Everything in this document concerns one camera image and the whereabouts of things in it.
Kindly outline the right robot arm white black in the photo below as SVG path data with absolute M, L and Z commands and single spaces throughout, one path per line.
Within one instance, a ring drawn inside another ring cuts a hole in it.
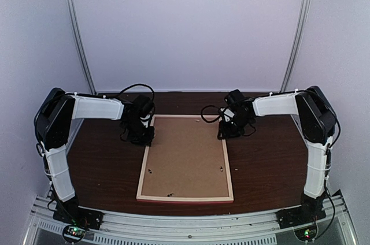
M 331 167 L 330 151 L 339 136 L 339 123 L 318 86 L 257 97 L 246 97 L 239 90 L 233 90 L 224 100 L 227 107 L 219 110 L 217 137 L 220 140 L 247 136 L 246 126 L 253 126 L 258 117 L 297 116 L 308 148 L 303 194 L 311 199 L 319 199 L 324 194 Z

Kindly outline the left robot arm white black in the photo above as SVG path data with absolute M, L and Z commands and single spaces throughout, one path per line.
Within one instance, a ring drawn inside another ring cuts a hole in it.
M 155 95 L 139 94 L 133 101 L 120 95 L 89 95 L 53 88 L 34 118 L 36 148 L 45 162 L 45 173 L 61 202 L 61 215 L 70 224 L 83 219 L 83 211 L 70 200 L 76 196 L 69 174 L 66 149 L 73 120 L 107 119 L 119 121 L 120 139 L 139 146 L 151 146 L 156 109 Z

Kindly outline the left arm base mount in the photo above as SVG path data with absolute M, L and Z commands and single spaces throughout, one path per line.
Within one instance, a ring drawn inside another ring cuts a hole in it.
M 79 206 L 77 198 L 66 202 L 57 202 L 53 219 L 81 228 L 99 230 L 103 220 L 103 212 L 85 209 Z

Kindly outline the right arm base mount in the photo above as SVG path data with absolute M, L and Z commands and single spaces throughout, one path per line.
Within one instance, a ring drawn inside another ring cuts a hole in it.
M 299 206 L 290 209 L 281 209 L 276 212 L 276 218 L 280 228 L 296 227 L 326 218 L 326 213 L 323 209 L 324 199 L 324 194 L 317 198 L 311 198 L 302 194 L 301 204 Z

